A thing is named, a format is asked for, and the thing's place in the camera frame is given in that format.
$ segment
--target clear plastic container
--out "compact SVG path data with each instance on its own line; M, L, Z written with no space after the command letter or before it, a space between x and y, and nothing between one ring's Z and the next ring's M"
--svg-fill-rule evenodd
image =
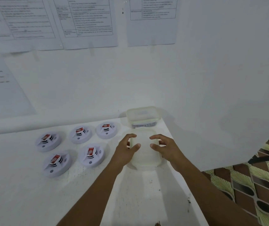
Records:
M141 148L133 155L131 164L140 171L155 170L162 162L162 156L159 152L151 149L150 144L159 144L158 140L149 139L156 134L152 128L140 127L132 130L137 137L130 139L130 147L141 144Z
M128 122L132 127L152 127L162 117L154 106L133 108L126 111Z

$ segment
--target table surface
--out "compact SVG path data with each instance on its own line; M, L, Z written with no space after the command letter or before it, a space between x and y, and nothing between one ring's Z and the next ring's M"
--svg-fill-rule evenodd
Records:
M65 125L0 135L0 225L56 225L91 186L110 161L118 142L131 127L126 118L117 118L118 133L100 139L95 127L102 121L85 123L93 136L84 144L73 144L70 131L80 125ZM153 127L157 133L172 137L164 121ZM35 140L42 133L56 131L61 144L52 151L38 152ZM100 143L104 161L86 168L77 160L80 149ZM72 166L63 175L47 178L42 163L47 156L68 150ZM182 176L164 161L155 171L137 171L125 166L118 175L101 225L208 225Z

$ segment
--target white smoke detector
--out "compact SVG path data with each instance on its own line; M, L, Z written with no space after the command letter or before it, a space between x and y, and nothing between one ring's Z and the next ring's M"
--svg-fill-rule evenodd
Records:
M101 139L110 139L117 134L117 126L113 122L106 121L97 126L96 132Z
M53 178L62 175L72 165L72 158L68 152L52 154L43 163L43 174Z
M92 137L91 129L88 126L84 126L84 125L74 128L69 134L69 139L74 144L85 143L91 137Z
M61 137L56 132L47 132L41 135L35 142L39 152L53 150L61 143Z
M97 143L86 145L79 154L79 161L86 167L95 167L103 162L104 149Z

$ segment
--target tiled floor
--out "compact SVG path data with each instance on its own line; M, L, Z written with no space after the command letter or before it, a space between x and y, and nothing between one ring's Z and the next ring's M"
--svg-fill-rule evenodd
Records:
M269 140L255 156L269 156ZM269 226L269 161L243 163L203 174L256 222Z

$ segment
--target left hand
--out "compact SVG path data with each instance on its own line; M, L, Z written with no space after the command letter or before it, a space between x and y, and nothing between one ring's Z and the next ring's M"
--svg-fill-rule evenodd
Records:
M139 143L134 145L131 149L127 147L130 145L128 140L134 137L136 137L136 134L125 135L125 137L119 142L116 151L109 162L109 165L115 167L119 173L122 171L123 167L130 162L134 153L141 147Z

